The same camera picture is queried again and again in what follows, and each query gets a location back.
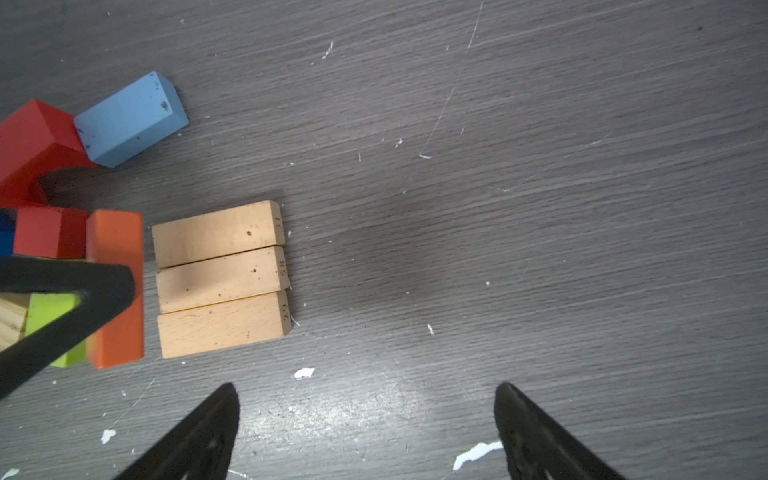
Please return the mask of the natural wood block long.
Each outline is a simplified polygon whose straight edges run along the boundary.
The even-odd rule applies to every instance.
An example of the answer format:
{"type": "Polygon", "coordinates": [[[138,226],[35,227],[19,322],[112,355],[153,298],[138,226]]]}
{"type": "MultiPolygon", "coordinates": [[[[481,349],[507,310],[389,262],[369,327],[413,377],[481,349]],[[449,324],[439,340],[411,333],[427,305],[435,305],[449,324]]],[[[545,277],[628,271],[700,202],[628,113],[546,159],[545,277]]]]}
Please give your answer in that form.
{"type": "Polygon", "coordinates": [[[165,359],[276,340],[292,330],[284,290],[161,314],[157,324],[165,359]]]}
{"type": "Polygon", "coordinates": [[[152,236],[159,268],[285,244],[280,205],[272,200],[157,224],[152,236]]]}
{"type": "Polygon", "coordinates": [[[286,290],[290,280],[274,246],[162,269],[156,285],[166,314],[286,290]]]}

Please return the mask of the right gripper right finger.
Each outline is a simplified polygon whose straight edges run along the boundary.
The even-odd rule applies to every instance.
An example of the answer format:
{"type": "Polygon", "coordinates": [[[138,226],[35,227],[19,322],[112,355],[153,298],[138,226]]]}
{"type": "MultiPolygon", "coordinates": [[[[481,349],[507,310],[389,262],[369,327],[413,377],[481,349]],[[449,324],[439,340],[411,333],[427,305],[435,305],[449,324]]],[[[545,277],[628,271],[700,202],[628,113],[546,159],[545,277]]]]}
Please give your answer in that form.
{"type": "Polygon", "coordinates": [[[496,389],[494,419],[513,479],[624,480],[511,383],[496,389]]]}

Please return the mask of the red arch wood block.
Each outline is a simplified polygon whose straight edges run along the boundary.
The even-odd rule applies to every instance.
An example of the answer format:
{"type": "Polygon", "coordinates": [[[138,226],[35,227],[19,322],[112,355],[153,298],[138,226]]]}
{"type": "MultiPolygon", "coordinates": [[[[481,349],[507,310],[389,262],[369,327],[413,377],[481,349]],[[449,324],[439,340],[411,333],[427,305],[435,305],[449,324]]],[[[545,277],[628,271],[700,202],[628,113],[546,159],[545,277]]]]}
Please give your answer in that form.
{"type": "Polygon", "coordinates": [[[1,123],[1,206],[41,206],[39,179],[70,168],[96,168],[87,156],[74,116],[31,100],[1,123]]]}

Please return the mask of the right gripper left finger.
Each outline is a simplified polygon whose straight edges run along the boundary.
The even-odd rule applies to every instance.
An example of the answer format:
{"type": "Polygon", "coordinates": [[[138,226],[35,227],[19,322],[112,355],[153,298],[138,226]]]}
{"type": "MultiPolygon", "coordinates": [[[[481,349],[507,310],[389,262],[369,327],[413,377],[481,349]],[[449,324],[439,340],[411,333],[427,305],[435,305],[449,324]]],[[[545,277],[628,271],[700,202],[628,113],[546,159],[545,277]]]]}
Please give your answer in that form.
{"type": "Polygon", "coordinates": [[[240,419],[238,393],[224,383],[117,477],[224,479],[240,419]]]}

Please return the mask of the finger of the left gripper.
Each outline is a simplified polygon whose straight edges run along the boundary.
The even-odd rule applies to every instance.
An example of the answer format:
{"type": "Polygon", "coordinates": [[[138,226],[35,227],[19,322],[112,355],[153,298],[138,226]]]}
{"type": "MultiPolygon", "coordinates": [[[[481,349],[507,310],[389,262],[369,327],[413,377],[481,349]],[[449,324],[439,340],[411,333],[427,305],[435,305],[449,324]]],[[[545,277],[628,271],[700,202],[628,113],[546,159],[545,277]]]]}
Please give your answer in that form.
{"type": "Polygon", "coordinates": [[[32,257],[1,259],[1,289],[9,293],[73,294],[73,310],[1,352],[1,397],[6,398],[51,362],[86,340],[112,318],[98,299],[115,265],[32,257]]]}

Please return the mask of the orange wood block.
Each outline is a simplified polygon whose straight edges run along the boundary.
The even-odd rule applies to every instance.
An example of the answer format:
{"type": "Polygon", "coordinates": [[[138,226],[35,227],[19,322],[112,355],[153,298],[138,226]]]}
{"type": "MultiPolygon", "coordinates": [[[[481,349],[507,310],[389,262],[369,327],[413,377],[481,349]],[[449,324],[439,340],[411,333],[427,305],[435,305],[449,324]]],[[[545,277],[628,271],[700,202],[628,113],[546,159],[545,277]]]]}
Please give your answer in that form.
{"type": "Polygon", "coordinates": [[[87,220],[86,259],[113,267],[98,299],[113,318],[87,340],[89,361],[108,369],[141,360],[145,353],[143,217],[98,210],[87,220]]]}

